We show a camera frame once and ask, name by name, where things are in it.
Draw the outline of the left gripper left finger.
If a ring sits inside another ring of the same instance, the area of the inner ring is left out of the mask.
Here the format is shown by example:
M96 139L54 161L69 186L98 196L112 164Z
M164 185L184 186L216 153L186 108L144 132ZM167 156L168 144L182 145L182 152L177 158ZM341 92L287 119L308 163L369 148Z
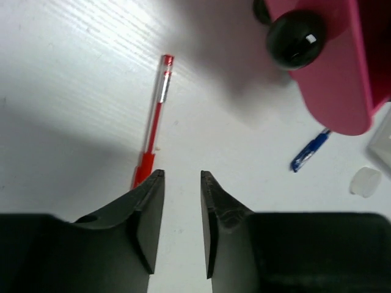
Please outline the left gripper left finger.
M2 292L146 292L155 271L165 177L75 222L1 215Z

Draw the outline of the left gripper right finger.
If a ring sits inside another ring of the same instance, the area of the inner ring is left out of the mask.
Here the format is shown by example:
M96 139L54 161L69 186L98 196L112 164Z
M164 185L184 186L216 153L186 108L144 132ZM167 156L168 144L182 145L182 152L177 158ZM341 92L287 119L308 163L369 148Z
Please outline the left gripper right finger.
M200 174L214 292L389 292L390 222L373 213L254 212Z

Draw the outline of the red gel pen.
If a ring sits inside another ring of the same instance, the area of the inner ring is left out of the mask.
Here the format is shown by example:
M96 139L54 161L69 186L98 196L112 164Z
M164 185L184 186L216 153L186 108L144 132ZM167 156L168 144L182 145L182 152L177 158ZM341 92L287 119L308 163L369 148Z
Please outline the red gel pen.
M163 116L163 107L167 99L172 77L175 57L162 55L156 73L155 88L150 109L149 120L145 133L143 149L133 175L131 188L134 189L148 178L153 170L155 160L155 145L159 132L159 124Z

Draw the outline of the blue gel pen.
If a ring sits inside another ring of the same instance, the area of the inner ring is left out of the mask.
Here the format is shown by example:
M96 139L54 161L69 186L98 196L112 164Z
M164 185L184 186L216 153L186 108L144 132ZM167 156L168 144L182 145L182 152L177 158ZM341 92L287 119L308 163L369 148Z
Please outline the blue gel pen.
M291 161L290 170L297 173L302 166L318 151L329 138L332 131L324 128L313 140L311 140Z

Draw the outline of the clear tape roll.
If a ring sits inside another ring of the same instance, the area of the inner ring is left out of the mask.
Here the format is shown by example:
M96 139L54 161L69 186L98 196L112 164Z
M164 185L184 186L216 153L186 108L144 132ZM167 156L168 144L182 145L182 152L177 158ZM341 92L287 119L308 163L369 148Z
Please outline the clear tape roll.
M370 167L362 167L353 176L349 191L353 195L358 195L362 198L371 197L378 188L382 179L382 173Z

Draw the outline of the black pink drawer organizer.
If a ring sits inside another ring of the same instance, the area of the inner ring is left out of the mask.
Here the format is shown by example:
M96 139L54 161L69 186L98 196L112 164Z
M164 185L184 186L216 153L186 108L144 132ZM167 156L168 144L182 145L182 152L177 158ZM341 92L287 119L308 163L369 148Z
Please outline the black pink drawer organizer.
M390 101L390 2L255 1L253 11L314 118L339 134L367 132Z

